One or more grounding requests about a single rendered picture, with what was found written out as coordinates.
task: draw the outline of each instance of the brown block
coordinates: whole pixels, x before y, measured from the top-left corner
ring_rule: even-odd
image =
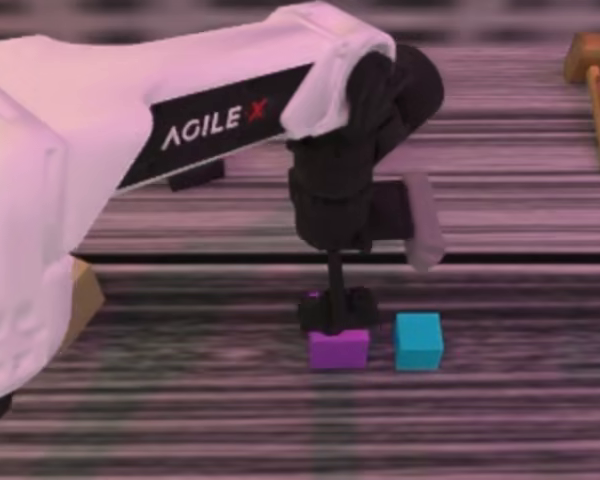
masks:
[[[59,352],[71,345],[104,304],[104,295],[91,266],[75,259],[73,263],[73,299],[69,329]]]

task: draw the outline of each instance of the wooden table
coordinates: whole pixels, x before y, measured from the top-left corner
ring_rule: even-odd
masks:
[[[561,78],[566,48],[428,51],[445,109],[378,175],[431,172],[449,250],[468,260],[347,268],[387,320],[365,371],[307,370],[294,304],[324,267],[157,262],[310,252],[281,146],[207,187],[113,200],[79,252],[114,262],[97,266],[107,307],[0,424],[0,478],[600,480],[600,264],[470,263],[600,253],[592,122]],[[393,371],[403,310],[441,312],[440,371]]]

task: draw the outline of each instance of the wooden mallet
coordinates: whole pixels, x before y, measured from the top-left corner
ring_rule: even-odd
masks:
[[[578,33],[564,62],[569,83],[587,83],[600,148],[600,33]]]

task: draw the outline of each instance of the purple cube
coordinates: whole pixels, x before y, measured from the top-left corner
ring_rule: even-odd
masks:
[[[309,333],[309,367],[365,368],[369,353],[369,330],[345,330],[339,335]]]

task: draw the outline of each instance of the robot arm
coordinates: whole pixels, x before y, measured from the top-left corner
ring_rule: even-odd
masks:
[[[0,42],[0,397],[57,351],[71,257],[109,198],[348,120],[347,79],[383,32],[322,3],[146,44]]]

